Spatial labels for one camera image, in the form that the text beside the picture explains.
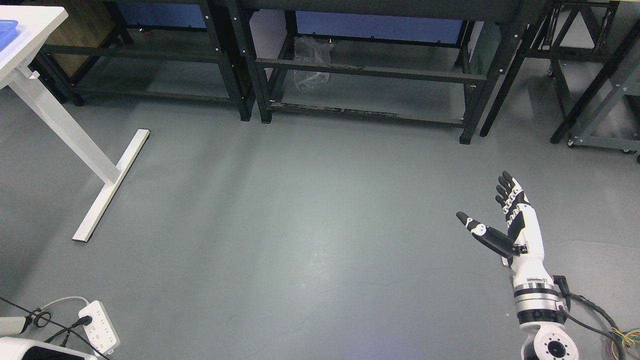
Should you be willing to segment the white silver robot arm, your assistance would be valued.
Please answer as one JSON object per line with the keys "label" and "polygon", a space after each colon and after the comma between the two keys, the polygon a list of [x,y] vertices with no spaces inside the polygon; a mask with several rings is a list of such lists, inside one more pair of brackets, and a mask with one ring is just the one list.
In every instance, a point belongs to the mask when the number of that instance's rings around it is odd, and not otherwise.
{"label": "white silver robot arm", "polygon": [[519,328],[526,333],[523,360],[578,360],[575,342],[565,331],[563,302],[537,255],[521,254],[511,260],[513,298]]}

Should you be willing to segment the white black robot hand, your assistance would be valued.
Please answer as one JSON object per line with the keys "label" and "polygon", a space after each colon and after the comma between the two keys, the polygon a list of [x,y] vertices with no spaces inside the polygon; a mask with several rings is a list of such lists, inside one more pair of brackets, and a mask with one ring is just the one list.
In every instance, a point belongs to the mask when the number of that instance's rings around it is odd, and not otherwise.
{"label": "white black robot hand", "polygon": [[523,187],[511,174],[503,171],[498,177],[496,191],[495,200],[505,216],[506,233],[489,227],[462,211],[458,211],[455,216],[474,239],[512,264],[543,262],[545,251],[537,212]]}

